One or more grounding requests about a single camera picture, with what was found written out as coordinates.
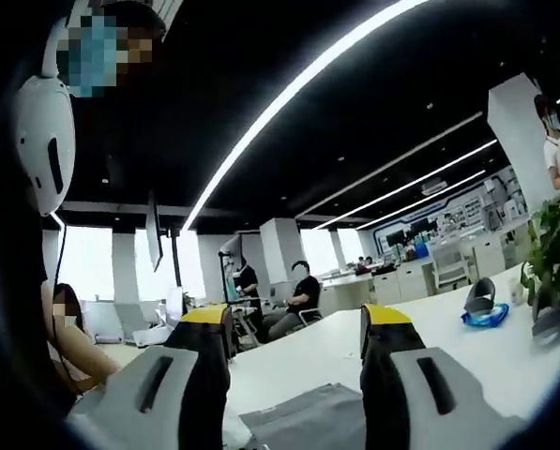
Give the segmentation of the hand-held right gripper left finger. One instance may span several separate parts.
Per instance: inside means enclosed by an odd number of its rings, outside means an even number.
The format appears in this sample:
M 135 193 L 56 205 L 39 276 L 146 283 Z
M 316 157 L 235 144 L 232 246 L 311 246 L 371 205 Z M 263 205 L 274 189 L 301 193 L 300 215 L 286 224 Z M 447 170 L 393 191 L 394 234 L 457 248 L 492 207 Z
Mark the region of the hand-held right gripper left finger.
M 220 449 L 232 323 L 226 304 L 193 309 L 85 394 L 68 425 L 89 449 Z

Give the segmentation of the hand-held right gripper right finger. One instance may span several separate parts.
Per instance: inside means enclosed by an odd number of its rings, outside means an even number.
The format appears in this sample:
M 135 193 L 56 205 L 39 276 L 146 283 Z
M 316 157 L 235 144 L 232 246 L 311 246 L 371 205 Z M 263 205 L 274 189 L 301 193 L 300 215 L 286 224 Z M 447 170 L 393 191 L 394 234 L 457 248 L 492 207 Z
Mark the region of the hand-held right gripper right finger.
M 360 389 L 368 449 L 496 449 L 525 426 L 484 398 L 451 355 L 391 307 L 361 308 Z

